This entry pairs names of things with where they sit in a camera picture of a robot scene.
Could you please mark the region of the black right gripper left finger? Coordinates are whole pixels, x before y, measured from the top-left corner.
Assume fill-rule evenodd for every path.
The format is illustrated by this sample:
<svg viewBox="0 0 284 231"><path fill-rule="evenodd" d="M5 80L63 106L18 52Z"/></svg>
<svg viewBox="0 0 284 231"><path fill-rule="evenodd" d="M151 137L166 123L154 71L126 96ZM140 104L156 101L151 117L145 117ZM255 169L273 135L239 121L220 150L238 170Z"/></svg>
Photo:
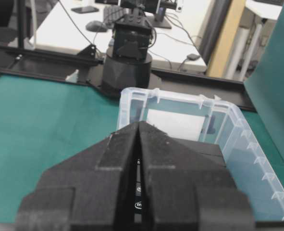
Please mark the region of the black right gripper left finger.
<svg viewBox="0 0 284 231"><path fill-rule="evenodd" d="M17 231L127 231L134 222L137 123L45 170Z"/></svg>

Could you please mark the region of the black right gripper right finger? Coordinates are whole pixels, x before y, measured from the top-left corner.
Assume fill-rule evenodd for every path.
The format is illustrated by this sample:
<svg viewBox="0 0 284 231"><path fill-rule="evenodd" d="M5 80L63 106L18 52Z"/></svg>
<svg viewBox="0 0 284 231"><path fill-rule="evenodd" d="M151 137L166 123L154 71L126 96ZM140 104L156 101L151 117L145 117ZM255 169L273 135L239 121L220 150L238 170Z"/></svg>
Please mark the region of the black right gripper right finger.
<svg viewBox="0 0 284 231"><path fill-rule="evenodd" d="M252 231L248 197L229 170L139 124L143 220L152 231Z"/></svg>

